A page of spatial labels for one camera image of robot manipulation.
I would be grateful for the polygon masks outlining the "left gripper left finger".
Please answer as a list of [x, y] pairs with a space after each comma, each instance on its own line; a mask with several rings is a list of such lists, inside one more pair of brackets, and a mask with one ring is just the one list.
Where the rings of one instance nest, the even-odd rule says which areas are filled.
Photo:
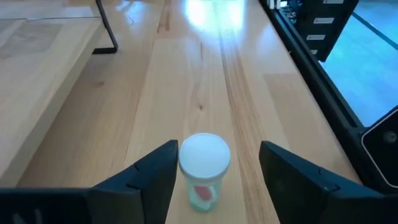
[[165, 224], [178, 165], [169, 140], [88, 188], [0, 188], [0, 224]]

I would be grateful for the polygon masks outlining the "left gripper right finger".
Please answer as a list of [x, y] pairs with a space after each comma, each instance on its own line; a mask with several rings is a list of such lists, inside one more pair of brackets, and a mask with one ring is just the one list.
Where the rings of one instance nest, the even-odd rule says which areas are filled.
[[270, 141], [259, 150], [281, 224], [398, 224], [398, 195], [383, 195]]

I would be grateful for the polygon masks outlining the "black box with silver labels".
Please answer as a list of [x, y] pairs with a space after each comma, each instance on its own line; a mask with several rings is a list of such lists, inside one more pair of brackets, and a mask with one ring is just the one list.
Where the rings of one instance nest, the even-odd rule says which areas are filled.
[[324, 62], [359, 0], [287, 0], [284, 9], [316, 58]]

